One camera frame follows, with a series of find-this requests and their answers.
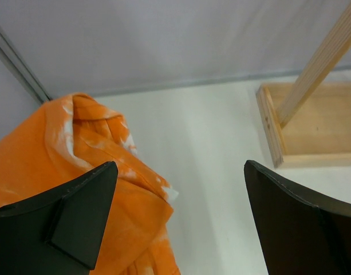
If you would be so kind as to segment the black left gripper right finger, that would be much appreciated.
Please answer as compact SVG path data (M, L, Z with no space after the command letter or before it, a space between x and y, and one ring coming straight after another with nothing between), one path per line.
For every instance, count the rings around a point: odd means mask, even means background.
M269 274L351 274L350 203L253 160L244 178Z

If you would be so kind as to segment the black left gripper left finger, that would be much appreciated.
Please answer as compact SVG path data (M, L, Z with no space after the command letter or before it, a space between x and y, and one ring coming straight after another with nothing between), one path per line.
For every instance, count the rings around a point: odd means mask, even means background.
M118 169L106 162L0 208L0 274L89 274L95 269Z

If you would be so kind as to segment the orange white trousers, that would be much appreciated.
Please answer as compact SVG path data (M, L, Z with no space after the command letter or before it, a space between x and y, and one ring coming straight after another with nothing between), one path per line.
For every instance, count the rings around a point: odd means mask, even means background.
M0 207L114 161L94 274L179 274L166 224L177 192L138 157L125 117L85 94L45 103L0 141Z

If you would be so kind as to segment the wooden clothes rack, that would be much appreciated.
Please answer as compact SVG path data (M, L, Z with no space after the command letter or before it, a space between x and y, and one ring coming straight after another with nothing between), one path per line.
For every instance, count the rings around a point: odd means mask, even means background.
M351 166L351 82L324 79L351 48L351 2L294 83L256 94L275 168Z

